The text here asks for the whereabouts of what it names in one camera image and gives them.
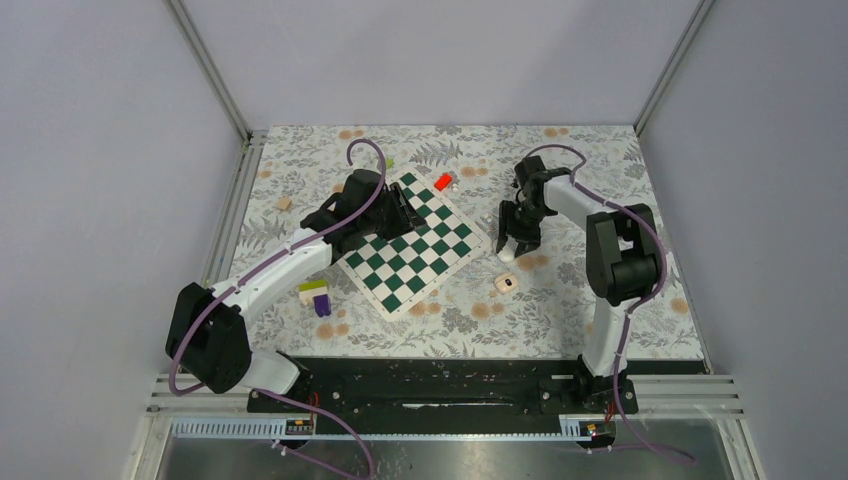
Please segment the green white purple block stack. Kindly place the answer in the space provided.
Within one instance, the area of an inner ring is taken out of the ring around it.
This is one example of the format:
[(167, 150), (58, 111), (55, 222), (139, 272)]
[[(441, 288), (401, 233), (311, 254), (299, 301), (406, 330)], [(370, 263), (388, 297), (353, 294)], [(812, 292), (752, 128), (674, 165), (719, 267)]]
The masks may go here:
[(326, 280), (314, 280), (298, 286), (299, 300), (303, 305), (312, 306), (319, 318), (332, 314), (329, 298), (329, 285)]

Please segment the floral patterned table mat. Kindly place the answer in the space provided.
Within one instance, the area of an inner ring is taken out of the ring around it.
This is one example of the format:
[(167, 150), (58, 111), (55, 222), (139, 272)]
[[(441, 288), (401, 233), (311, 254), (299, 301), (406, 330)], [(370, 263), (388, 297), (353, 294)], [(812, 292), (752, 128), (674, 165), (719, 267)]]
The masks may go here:
[[(429, 181), (453, 176), (446, 196), (490, 238), (513, 169), (537, 149), (548, 167), (577, 166), (581, 183), (622, 205), (656, 202), (629, 126), (276, 126), (264, 145), (231, 269), (277, 250), (299, 222), (376, 151)], [(276, 202), (292, 199), (289, 211)], [(486, 222), (483, 215), (492, 215)], [(260, 348), (303, 356), (573, 358), (593, 332), (585, 237), (564, 217), (545, 220), (541, 247), (511, 263), (491, 251), (463, 267), (396, 321), (384, 320), (338, 267), (323, 272), (333, 312), (319, 318), (295, 290), (253, 325)], [(518, 287), (502, 295), (496, 277)]]

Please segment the white earbud case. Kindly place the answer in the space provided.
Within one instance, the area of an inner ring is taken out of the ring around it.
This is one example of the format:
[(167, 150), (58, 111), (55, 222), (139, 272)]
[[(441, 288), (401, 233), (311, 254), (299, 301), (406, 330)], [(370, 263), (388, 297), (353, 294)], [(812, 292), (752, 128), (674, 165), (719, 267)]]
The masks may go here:
[(513, 262), (515, 260), (515, 245), (511, 242), (506, 243), (497, 253), (497, 257), (503, 263)]

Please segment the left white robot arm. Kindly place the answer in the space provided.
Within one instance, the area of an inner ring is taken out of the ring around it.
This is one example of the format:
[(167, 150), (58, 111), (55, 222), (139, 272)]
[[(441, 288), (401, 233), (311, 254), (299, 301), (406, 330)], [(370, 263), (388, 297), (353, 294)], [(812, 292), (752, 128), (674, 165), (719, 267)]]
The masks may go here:
[(281, 294), (335, 264), (365, 237), (391, 241), (425, 224), (398, 183), (355, 170), (280, 251), (211, 287), (191, 283), (180, 291), (165, 342), (172, 368), (184, 369), (216, 394), (236, 386), (267, 390), (285, 410), (301, 409), (311, 387), (299, 377), (300, 367), (281, 352), (251, 347), (250, 324)]

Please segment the beige earbud charging case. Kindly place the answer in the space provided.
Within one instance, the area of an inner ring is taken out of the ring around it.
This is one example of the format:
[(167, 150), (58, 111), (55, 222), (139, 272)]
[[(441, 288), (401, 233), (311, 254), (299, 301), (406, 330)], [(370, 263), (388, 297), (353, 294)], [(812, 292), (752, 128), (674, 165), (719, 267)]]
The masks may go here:
[(502, 295), (511, 293), (518, 287), (518, 278), (511, 272), (503, 273), (495, 278), (494, 288)]

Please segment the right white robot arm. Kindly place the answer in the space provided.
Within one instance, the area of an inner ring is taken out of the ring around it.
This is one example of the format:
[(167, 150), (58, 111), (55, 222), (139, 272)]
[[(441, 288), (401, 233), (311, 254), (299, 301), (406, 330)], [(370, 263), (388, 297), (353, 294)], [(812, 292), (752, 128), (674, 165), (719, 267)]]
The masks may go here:
[(575, 402), (597, 412), (613, 398), (606, 377), (627, 365), (629, 315), (649, 298), (665, 275), (665, 255), (653, 212), (645, 204), (618, 205), (592, 192), (567, 167), (548, 169), (540, 156), (529, 156), (514, 168), (512, 200), (499, 206), (496, 254), (511, 261), (537, 250), (541, 223), (561, 215), (585, 234), (585, 267), (596, 296), (594, 330), (581, 355), (589, 375), (573, 386)]

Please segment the red block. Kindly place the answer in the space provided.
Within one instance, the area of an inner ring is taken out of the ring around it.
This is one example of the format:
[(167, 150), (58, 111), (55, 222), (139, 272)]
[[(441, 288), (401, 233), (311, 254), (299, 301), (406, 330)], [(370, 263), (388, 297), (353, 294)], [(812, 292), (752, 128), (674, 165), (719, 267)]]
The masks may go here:
[(441, 175), (438, 180), (434, 183), (434, 188), (438, 191), (444, 191), (446, 188), (450, 187), (454, 182), (453, 176), (445, 173)]

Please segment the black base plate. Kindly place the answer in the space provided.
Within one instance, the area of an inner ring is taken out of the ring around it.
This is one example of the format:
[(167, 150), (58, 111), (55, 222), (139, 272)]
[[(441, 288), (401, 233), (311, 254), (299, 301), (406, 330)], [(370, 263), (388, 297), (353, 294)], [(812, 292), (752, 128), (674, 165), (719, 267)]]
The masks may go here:
[(547, 434), (559, 418), (605, 419), (639, 406), (634, 385), (590, 379), (576, 360), (299, 358), (289, 398), (314, 402), (357, 433)]

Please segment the green white chessboard mat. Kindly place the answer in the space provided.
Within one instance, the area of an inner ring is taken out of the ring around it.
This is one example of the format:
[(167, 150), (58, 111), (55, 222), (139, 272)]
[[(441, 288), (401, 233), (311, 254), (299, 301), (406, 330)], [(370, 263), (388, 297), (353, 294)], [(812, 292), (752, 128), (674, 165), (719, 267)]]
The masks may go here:
[(396, 321), (490, 249), (490, 237), (412, 167), (391, 180), (426, 225), (393, 240), (367, 236), (337, 262), (386, 321)]

